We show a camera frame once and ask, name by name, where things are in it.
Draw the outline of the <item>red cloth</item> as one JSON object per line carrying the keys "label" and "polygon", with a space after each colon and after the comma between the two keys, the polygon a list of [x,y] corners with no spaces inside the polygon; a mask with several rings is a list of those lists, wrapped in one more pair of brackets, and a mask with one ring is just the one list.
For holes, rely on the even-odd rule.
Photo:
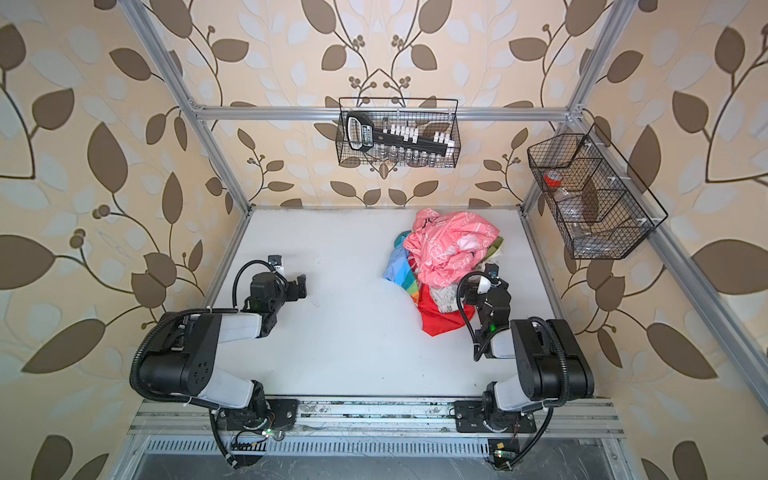
{"label": "red cloth", "polygon": [[464,317],[471,319],[475,314],[475,308],[471,305],[463,307],[464,314],[458,310],[453,313],[440,313],[429,295],[430,286],[422,284],[420,288],[420,300],[416,305],[422,319],[422,330],[435,337],[452,332],[466,326]]}

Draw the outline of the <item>pink patterned cloth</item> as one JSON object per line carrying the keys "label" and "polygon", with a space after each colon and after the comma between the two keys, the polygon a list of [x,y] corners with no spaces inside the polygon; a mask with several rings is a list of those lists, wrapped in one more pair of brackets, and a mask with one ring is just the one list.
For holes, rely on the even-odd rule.
{"label": "pink patterned cloth", "polygon": [[500,230],[477,213],[423,209],[403,246],[415,262],[418,280],[430,288],[444,288],[472,271],[499,235]]}

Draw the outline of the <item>multicolour rainbow cloth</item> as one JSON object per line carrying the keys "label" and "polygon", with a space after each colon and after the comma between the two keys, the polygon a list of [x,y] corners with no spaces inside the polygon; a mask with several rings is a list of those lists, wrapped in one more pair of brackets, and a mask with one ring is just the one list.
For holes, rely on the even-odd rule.
{"label": "multicolour rainbow cloth", "polygon": [[386,265],[383,279],[399,285],[410,296],[415,305],[420,300],[420,284],[411,265],[410,252],[404,247],[409,231],[399,234]]}

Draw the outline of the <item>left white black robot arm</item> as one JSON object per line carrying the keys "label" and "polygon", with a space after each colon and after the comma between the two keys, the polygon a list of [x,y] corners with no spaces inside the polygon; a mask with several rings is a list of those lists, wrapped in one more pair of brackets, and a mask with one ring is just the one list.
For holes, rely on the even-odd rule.
{"label": "left white black robot arm", "polygon": [[218,367],[218,350],[226,343],[267,337],[282,307],[306,296],[304,275],[287,280],[270,270],[252,278],[250,295],[241,309],[188,309],[164,314],[134,355],[130,386],[154,402],[267,416],[270,409],[263,385]]}

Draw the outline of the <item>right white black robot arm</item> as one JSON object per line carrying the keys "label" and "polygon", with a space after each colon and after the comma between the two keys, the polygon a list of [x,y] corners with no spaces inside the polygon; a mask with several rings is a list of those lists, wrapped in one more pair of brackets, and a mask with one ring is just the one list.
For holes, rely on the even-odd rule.
{"label": "right white black robot arm", "polygon": [[474,359],[515,363],[510,378],[490,383],[483,393],[486,416],[534,412],[593,396],[594,375],[565,320],[513,319],[504,281],[482,279],[471,300],[480,321]]}

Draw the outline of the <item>white star patterned cloth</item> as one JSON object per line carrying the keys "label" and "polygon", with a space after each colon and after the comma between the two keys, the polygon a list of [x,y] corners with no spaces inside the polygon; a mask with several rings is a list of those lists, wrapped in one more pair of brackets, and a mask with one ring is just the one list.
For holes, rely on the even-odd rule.
{"label": "white star patterned cloth", "polygon": [[453,313],[459,310],[457,293],[457,283],[445,287],[431,287],[429,289],[429,295],[440,313]]}

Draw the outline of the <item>clear bottle red cap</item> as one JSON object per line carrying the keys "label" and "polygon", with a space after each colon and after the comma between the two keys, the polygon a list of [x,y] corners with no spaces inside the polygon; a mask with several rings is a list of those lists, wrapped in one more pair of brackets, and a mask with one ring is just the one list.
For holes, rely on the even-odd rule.
{"label": "clear bottle red cap", "polygon": [[557,226],[568,239],[584,243],[590,233],[584,223],[585,207],[581,193],[568,190],[565,177],[558,171],[546,171],[543,179],[553,202],[553,217]]}

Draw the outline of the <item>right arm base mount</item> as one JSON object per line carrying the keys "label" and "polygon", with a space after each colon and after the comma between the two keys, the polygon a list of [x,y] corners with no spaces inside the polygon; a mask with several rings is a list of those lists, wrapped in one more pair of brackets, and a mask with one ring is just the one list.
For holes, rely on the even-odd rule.
{"label": "right arm base mount", "polygon": [[457,400],[452,415],[459,433],[533,434],[537,431],[532,416],[503,411],[491,400]]}

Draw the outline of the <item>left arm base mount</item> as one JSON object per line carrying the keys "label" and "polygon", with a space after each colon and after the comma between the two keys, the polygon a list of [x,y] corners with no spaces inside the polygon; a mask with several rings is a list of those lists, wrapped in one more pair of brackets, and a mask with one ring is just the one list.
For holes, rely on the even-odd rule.
{"label": "left arm base mount", "polygon": [[243,409],[222,409],[211,415],[213,425],[224,431],[266,432],[291,430],[298,418],[299,400],[255,399]]}

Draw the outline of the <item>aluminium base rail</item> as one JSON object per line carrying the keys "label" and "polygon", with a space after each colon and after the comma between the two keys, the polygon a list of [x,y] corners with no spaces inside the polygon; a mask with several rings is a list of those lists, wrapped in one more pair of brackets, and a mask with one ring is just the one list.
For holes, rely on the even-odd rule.
{"label": "aluminium base rail", "polygon": [[594,440],[614,451],[625,439],[612,401],[588,399],[509,420],[484,421],[475,397],[303,396],[271,398],[276,419],[249,431],[227,413],[217,424],[220,441],[241,455],[477,457],[507,440],[516,445],[545,431],[545,440]]}

